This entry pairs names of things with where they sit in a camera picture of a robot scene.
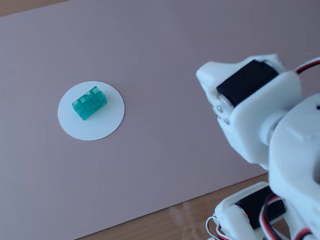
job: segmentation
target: white wire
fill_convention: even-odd
[[[307,62],[301,64],[300,66],[296,67],[294,71],[296,72],[296,71],[299,70],[300,68],[303,68],[304,66],[306,66],[306,65],[308,65],[308,64],[311,64],[311,63],[313,63],[313,62],[316,62],[316,61],[320,61],[320,57],[316,57],[316,58],[314,58],[314,59],[312,59],[312,60],[310,60],[310,61],[307,61]]]
[[[208,219],[206,220],[206,222],[205,222],[205,229],[206,229],[206,231],[208,232],[208,234],[209,234],[211,237],[213,237],[215,240],[219,240],[219,238],[217,238],[215,235],[213,235],[213,234],[210,232],[210,229],[209,229],[209,221],[210,221],[211,219],[213,220],[214,217],[213,217],[213,216],[208,217]]]
[[[269,206],[269,205],[271,205],[271,204],[273,204],[274,202],[279,201],[279,200],[282,200],[282,198],[279,197],[279,196],[276,197],[275,199],[269,200],[268,203],[267,203],[267,206]],[[265,209],[265,206],[263,206],[263,207],[261,208],[260,215],[259,215],[259,223],[260,223],[261,229],[262,229],[265,237],[266,237],[268,240],[273,240],[274,238],[268,234],[268,231],[266,230],[265,225],[264,225],[263,222],[262,222],[264,209]]]

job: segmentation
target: black wire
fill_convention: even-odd
[[[268,226],[270,232],[274,235],[275,239],[276,240],[281,240],[281,238],[279,237],[279,235],[276,233],[276,231],[274,230],[274,228],[271,226],[270,222],[269,222],[269,219],[268,219],[268,216],[267,216],[267,210],[268,210],[268,202],[270,200],[270,198],[272,198],[273,196],[275,196],[275,194],[270,194],[266,200],[265,200],[265,203],[264,203],[264,208],[263,208],[263,217],[265,219],[265,222],[266,222],[266,225]]]

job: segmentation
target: screw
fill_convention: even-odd
[[[217,106],[216,109],[217,109],[220,113],[222,113],[222,112],[224,111],[221,106]]]

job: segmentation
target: wooden table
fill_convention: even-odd
[[[0,0],[0,17],[39,8],[65,0]],[[81,240],[206,240],[206,219],[227,196],[261,181],[261,175],[218,191],[185,201],[135,220],[84,236]]]

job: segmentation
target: red wire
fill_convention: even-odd
[[[273,233],[270,231],[270,229],[269,229],[269,227],[268,227],[268,225],[267,225],[266,219],[265,219],[263,216],[261,216],[261,219],[262,219],[262,224],[263,224],[264,228],[266,229],[266,231],[268,232],[269,236],[271,236],[272,239],[276,240],[275,236],[274,236]]]
[[[314,66],[314,65],[317,65],[317,64],[320,64],[320,60],[317,60],[317,61],[311,62],[311,63],[309,63],[309,64],[307,64],[307,65],[304,65],[304,66],[300,67],[299,69],[297,69],[295,72],[296,72],[297,74],[300,74],[300,73],[302,73],[304,70],[306,70],[307,68],[309,68],[309,67],[311,67],[311,66]]]
[[[298,234],[295,236],[294,240],[301,240],[302,237],[306,234],[311,234],[311,231],[308,227],[303,228]]]
[[[221,236],[218,232],[217,232],[216,234],[218,235],[218,237],[219,237],[219,238],[221,238],[221,239],[223,239],[223,240],[229,240],[229,239],[227,239],[227,238],[225,238],[225,237]]]
[[[268,203],[271,202],[272,200],[278,198],[278,197],[279,196],[277,196],[277,195],[274,195],[274,196],[270,197],[270,199],[268,200]],[[266,219],[264,218],[263,215],[261,216],[261,219],[262,219],[262,224],[263,224],[264,228],[266,229],[266,231],[268,232],[269,236],[271,236],[272,239],[277,240],[277,238],[274,236],[274,234],[270,231],[270,228],[267,225]]]

